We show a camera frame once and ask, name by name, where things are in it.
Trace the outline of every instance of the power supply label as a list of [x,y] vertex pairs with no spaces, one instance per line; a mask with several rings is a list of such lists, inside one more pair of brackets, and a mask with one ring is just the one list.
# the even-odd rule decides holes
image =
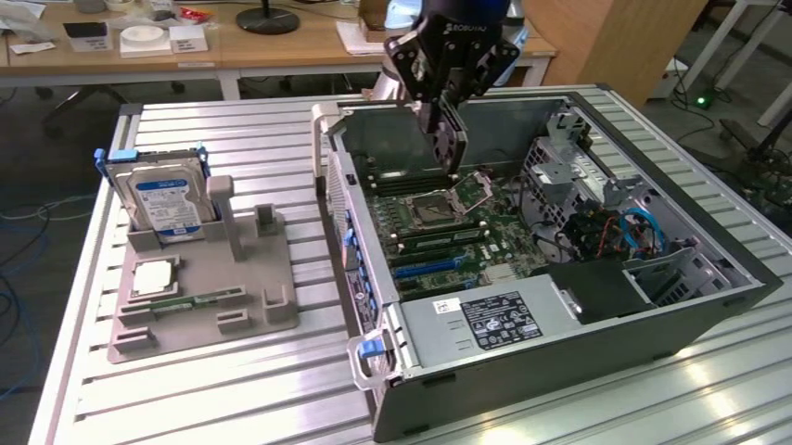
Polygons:
[[519,292],[467,301],[462,312],[483,350],[542,336]]

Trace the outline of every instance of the motherboard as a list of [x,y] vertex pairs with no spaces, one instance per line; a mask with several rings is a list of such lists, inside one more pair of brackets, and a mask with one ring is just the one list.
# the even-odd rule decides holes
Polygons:
[[366,201],[403,301],[526,278],[546,255],[486,170],[371,181]]

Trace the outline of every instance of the black lamp base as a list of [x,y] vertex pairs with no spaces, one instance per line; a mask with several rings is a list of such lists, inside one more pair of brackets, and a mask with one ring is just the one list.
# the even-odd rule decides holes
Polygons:
[[255,34],[276,35],[299,28],[299,17],[283,9],[270,8],[270,17],[263,15],[263,8],[247,9],[236,15],[239,27]]

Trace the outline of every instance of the blue network cable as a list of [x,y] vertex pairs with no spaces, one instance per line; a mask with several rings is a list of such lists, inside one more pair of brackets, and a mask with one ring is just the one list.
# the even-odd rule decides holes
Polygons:
[[621,231],[623,232],[623,239],[627,242],[627,244],[630,245],[630,247],[639,248],[638,242],[634,240],[634,238],[630,235],[630,227],[629,227],[629,223],[627,223],[629,215],[639,216],[649,222],[649,225],[651,226],[651,230],[654,231],[654,234],[657,235],[657,241],[660,242],[660,251],[665,252],[665,248],[666,248],[665,237],[664,237],[662,230],[660,230],[660,224],[657,223],[654,216],[647,211],[645,211],[643,209],[638,209],[637,207],[631,208],[631,209],[626,209],[623,211],[623,213],[621,214],[621,217],[618,218],[618,227],[621,228]]

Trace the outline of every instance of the aluminum table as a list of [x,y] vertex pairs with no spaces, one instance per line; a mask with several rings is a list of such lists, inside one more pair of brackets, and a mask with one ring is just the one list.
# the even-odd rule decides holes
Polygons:
[[[420,444],[724,443],[792,438],[792,241],[660,134],[615,94],[578,91],[784,287],[676,356],[395,442]],[[236,212],[274,203],[286,215],[300,325],[121,364],[107,359],[128,218],[99,190],[30,443],[371,443],[363,394],[311,185],[310,108],[355,95],[152,105],[121,116],[111,149],[203,141],[213,174],[231,174]],[[617,175],[633,170],[595,133]]]

